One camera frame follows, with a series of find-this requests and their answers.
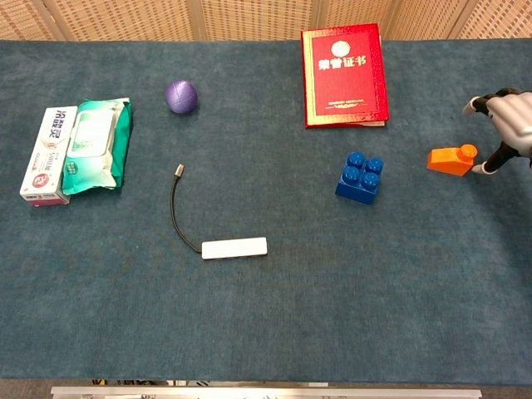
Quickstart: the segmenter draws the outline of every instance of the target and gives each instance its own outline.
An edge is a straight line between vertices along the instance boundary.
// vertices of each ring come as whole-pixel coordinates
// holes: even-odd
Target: chinese characters
[[[318,61],[318,70],[325,71],[327,69],[339,69],[341,67],[349,68],[354,67],[355,65],[359,67],[365,63],[366,56],[331,58],[330,60],[324,59]]]
[[[56,116],[53,120],[52,128],[50,129],[50,138],[58,139],[61,135],[61,128],[63,127],[66,113],[66,111],[56,111]]]

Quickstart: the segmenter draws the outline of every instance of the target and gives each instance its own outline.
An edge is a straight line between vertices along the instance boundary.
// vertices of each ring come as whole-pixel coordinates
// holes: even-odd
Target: toothpaste box
[[[20,195],[34,206],[70,202],[70,196],[61,190],[62,170],[76,113],[77,106],[47,108],[44,112],[20,189]]]

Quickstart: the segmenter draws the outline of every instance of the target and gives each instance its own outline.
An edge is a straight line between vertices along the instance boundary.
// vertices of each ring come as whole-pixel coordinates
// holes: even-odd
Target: usb connector
[[[183,164],[177,165],[177,169],[175,170],[175,178],[180,179],[184,171],[185,171],[185,166]]]

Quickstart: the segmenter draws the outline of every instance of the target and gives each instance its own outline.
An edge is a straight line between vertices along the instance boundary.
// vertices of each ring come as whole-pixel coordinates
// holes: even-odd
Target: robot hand
[[[473,167],[473,172],[493,175],[510,158],[532,156],[532,92],[504,88],[495,94],[473,97],[462,115],[475,112],[490,117],[502,142],[486,162]]]

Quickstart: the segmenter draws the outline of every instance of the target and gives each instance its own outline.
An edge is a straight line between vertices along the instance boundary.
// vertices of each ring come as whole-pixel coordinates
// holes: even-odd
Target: green wet wipes pack
[[[129,98],[81,104],[63,167],[63,193],[122,186],[130,133]]]

